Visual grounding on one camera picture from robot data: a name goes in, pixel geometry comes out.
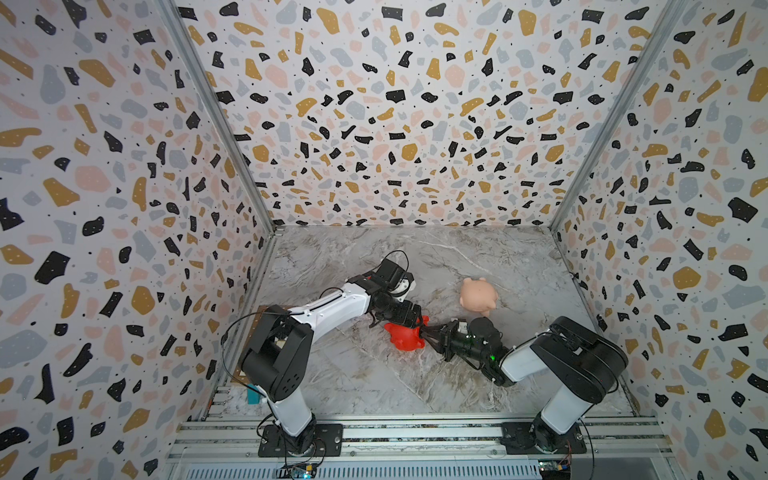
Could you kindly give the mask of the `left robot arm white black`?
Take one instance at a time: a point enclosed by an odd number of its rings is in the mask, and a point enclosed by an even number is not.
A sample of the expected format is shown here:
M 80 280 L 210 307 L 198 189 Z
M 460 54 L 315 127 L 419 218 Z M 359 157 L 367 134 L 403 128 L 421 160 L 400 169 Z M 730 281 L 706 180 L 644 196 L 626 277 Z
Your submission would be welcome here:
M 407 299 L 412 273 L 385 258 L 372 270 L 332 287 L 303 306 L 266 308 L 239 359 L 242 373 L 267 399 L 282 433 L 291 440 L 314 436 L 316 417 L 301 392 L 312 345 L 341 324 L 369 315 L 407 328 L 423 324 L 421 307 Z

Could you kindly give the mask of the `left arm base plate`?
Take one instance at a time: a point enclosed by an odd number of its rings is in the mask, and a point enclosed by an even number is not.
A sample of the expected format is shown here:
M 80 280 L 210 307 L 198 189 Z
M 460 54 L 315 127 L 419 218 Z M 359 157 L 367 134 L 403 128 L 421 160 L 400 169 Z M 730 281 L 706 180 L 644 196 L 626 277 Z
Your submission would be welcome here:
M 261 434 L 260 458 L 339 457 L 344 439 L 341 423 L 310 423 L 300 434 L 291 436 L 281 426 L 268 425 Z

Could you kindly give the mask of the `right circuit board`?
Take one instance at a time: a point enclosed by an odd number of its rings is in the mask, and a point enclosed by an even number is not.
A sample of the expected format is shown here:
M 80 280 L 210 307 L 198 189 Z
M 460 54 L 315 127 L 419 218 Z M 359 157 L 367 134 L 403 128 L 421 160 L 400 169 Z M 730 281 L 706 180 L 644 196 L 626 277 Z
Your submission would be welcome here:
M 540 461 L 539 474 L 542 480 L 570 480 L 571 466 L 555 460 Z

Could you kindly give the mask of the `pink piggy bank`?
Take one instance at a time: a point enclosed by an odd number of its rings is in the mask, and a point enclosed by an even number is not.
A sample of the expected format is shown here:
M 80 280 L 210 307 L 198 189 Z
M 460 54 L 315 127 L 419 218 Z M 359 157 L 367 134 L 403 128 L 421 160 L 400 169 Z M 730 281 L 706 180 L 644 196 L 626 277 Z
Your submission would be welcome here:
M 487 317 L 497 308 L 499 296 L 485 278 L 465 278 L 459 296 L 460 305 L 467 311 Z

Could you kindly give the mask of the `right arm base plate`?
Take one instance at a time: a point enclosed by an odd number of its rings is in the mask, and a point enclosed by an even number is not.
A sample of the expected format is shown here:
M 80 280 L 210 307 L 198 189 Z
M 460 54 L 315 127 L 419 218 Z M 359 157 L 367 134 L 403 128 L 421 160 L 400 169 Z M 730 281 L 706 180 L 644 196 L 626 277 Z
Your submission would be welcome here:
M 576 424 L 565 434 L 556 433 L 539 420 L 501 424 L 500 444 L 508 455 L 584 454 L 588 450 L 585 440 L 585 434 Z

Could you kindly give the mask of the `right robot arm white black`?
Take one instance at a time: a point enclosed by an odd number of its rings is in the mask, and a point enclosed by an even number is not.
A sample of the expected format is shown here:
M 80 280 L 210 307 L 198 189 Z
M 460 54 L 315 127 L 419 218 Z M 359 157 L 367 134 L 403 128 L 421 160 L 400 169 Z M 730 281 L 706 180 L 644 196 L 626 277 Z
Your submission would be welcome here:
M 503 344 L 502 332 L 487 317 L 424 326 L 420 337 L 444 360 L 458 357 L 496 386 L 551 372 L 560 387 L 530 427 L 540 446 L 569 434 L 586 412 L 618 389 L 628 366 L 617 345 L 566 316 L 514 348 Z

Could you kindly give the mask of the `left circuit board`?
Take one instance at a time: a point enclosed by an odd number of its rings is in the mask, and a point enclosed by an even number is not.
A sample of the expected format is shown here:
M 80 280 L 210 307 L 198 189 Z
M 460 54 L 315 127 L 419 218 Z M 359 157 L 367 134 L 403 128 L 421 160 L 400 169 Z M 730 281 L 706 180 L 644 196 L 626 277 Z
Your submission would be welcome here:
M 284 466 L 279 472 L 279 479 L 315 479 L 318 466 L 314 463 L 299 463 Z

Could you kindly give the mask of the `circuit board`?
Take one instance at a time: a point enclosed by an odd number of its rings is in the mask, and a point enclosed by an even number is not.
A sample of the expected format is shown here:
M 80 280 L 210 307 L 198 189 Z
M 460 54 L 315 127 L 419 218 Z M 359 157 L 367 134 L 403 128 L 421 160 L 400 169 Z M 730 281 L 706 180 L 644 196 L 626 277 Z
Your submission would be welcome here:
M 555 460 L 540 461 L 539 474 L 542 480 L 570 480 L 571 466 Z
M 279 479 L 315 479 L 318 466 L 314 463 L 299 463 L 284 466 L 279 472 Z

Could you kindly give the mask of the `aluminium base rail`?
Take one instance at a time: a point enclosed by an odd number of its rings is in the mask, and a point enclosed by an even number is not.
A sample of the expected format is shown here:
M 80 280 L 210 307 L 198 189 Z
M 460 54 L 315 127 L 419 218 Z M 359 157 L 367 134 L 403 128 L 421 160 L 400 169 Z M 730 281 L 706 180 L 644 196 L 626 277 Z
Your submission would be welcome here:
M 504 414 L 329 416 L 341 423 L 339 457 L 260 458 L 271 420 L 188 422 L 173 444 L 162 479 L 279 479 L 284 466 L 314 463 L 315 479 L 541 479 L 539 462 L 571 466 L 571 479 L 682 479 L 684 473 L 657 421 L 592 417 L 576 425 L 587 452 L 508 455 L 501 424 L 528 419 Z

